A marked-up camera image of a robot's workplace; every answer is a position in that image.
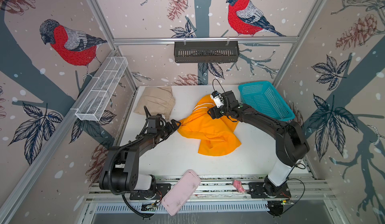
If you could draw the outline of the beige drawstring shorts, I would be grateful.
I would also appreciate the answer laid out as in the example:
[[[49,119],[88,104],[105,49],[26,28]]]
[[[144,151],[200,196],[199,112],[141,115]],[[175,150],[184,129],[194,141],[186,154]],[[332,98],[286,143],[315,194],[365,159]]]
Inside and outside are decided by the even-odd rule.
[[[161,114],[166,120],[169,120],[175,106],[172,87],[145,87],[134,112],[145,115],[144,106],[147,107],[151,115]]]

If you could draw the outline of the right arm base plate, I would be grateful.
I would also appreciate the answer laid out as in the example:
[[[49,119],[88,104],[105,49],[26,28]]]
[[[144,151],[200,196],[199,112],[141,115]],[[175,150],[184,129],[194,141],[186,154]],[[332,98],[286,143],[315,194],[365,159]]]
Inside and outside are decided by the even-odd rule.
[[[270,182],[250,182],[248,194],[253,199],[290,199],[291,193],[287,182],[275,186]]]

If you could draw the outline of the teal plastic basket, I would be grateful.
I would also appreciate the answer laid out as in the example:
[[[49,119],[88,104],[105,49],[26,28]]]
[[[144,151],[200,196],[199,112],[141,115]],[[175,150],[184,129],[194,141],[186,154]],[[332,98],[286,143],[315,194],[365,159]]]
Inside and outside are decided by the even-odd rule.
[[[268,81],[245,83],[238,86],[241,100],[255,110],[280,121],[291,121],[294,112]]]

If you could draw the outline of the small pink crumpled object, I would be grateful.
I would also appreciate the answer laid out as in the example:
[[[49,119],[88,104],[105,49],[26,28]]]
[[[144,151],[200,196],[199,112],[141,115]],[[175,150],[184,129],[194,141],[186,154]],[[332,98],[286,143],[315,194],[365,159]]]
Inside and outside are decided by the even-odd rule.
[[[245,193],[245,189],[243,188],[242,182],[239,180],[233,181],[233,187],[237,190],[239,193]]]

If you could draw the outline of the aluminium horizontal frame bar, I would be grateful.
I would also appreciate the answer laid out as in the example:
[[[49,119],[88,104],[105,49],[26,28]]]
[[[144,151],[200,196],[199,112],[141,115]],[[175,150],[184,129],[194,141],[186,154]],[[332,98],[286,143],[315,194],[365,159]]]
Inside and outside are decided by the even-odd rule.
[[[122,45],[162,45],[174,44],[175,42],[212,42],[212,41],[237,41],[238,43],[289,43],[295,44],[299,40],[297,36],[257,36],[257,37],[195,37],[195,38],[116,38],[113,43],[116,46]]]

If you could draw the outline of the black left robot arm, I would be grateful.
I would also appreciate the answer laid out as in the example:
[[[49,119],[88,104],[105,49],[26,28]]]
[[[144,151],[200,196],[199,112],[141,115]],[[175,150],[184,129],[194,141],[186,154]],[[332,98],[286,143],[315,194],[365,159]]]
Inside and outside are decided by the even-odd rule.
[[[99,188],[114,195],[140,191],[155,192],[152,175],[139,173],[139,159],[147,151],[165,141],[181,126],[172,119],[167,122],[161,115],[146,117],[146,123],[133,141],[108,151],[99,178]]]

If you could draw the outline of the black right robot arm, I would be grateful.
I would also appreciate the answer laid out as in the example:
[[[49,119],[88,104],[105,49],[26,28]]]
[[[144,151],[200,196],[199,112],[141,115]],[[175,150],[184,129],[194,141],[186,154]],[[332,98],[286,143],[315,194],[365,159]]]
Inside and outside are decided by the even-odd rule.
[[[265,183],[274,187],[282,186],[296,164],[310,150],[301,126],[295,121],[286,123],[269,117],[248,104],[240,104],[232,91],[222,94],[214,91],[210,94],[210,98],[216,105],[208,110],[208,114],[212,119],[226,116],[230,120],[252,125],[275,140],[278,160],[265,178]]]

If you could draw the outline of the orange shorts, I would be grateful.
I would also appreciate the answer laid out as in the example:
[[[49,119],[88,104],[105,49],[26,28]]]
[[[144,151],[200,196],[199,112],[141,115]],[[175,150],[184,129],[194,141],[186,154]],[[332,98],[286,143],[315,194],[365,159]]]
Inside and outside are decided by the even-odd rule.
[[[212,119],[208,110],[215,107],[210,95],[198,101],[193,112],[182,119],[178,132],[186,138],[199,139],[198,153],[206,156],[225,156],[242,145],[234,134],[238,121],[226,117]]]

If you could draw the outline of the pink flat case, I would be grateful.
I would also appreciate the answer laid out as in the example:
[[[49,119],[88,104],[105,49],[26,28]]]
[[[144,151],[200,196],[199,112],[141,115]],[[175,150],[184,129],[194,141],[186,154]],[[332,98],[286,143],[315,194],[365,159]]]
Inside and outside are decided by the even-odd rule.
[[[191,195],[199,187],[201,179],[193,170],[188,170],[182,178],[162,198],[162,206],[170,216],[176,215]]]

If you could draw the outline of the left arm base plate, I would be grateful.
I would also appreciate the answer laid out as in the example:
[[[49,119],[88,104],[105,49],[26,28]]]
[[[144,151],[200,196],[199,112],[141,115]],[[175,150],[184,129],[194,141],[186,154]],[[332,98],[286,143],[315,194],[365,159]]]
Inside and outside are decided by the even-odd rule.
[[[171,190],[171,184],[160,183],[152,185],[149,190],[139,190],[131,193],[129,199],[132,201],[160,201]]]

